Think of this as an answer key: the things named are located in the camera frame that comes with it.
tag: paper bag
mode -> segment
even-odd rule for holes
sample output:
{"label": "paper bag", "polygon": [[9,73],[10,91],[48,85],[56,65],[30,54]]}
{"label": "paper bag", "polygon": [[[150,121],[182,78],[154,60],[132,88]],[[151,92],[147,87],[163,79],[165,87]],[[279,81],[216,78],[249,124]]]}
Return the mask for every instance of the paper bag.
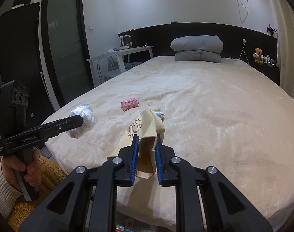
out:
{"label": "paper bag", "polygon": [[150,109],[138,115],[129,128],[124,132],[107,159],[118,156],[119,150],[132,144],[134,134],[139,136],[137,173],[136,176],[144,179],[151,178],[156,172],[154,149],[157,144],[157,133],[161,141],[164,139],[165,128],[162,120]]}

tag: metal screw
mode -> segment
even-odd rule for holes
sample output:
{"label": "metal screw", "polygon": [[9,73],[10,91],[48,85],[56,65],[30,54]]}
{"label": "metal screw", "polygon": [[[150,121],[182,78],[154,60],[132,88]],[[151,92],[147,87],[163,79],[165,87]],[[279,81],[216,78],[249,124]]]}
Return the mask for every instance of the metal screw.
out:
{"label": "metal screw", "polygon": [[119,158],[119,157],[116,157],[116,158],[113,159],[113,163],[115,163],[115,164],[120,164],[121,161],[122,161],[122,159]]}
{"label": "metal screw", "polygon": [[211,174],[214,174],[217,172],[217,169],[215,167],[208,167],[207,168],[208,172],[211,173]]}
{"label": "metal screw", "polygon": [[83,166],[79,166],[79,167],[76,168],[76,172],[77,172],[77,173],[83,173],[85,170],[86,170],[86,169],[85,169],[85,167],[83,167]]}
{"label": "metal screw", "polygon": [[175,164],[178,164],[181,162],[181,159],[179,157],[173,157],[172,159],[172,162],[175,163]]}

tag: folded gray quilt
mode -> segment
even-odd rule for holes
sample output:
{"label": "folded gray quilt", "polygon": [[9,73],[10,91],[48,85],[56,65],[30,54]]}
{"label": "folded gray quilt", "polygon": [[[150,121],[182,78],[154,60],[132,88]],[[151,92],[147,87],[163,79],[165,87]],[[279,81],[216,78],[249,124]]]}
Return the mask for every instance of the folded gray quilt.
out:
{"label": "folded gray quilt", "polygon": [[209,51],[220,54],[223,50],[223,42],[218,36],[185,36],[172,41],[171,48],[174,51]]}
{"label": "folded gray quilt", "polygon": [[221,63],[221,56],[218,53],[208,51],[178,51],[175,61],[207,61]]}

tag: brown teddy bear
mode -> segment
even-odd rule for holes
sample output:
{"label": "brown teddy bear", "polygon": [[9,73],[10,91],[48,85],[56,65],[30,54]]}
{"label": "brown teddy bear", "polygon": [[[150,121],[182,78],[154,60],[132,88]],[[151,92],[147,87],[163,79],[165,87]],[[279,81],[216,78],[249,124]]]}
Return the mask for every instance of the brown teddy bear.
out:
{"label": "brown teddy bear", "polygon": [[253,54],[254,61],[256,63],[260,63],[261,65],[264,63],[264,56],[262,55],[263,51],[259,48],[255,48],[255,52]]}

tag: pink roll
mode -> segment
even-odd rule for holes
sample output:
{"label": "pink roll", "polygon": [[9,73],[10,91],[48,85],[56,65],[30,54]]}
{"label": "pink roll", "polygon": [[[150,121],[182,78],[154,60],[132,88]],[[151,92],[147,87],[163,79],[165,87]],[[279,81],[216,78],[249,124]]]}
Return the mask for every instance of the pink roll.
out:
{"label": "pink roll", "polygon": [[122,110],[127,111],[133,107],[137,107],[138,104],[139,104],[139,101],[137,98],[128,99],[128,100],[121,101],[121,108]]}

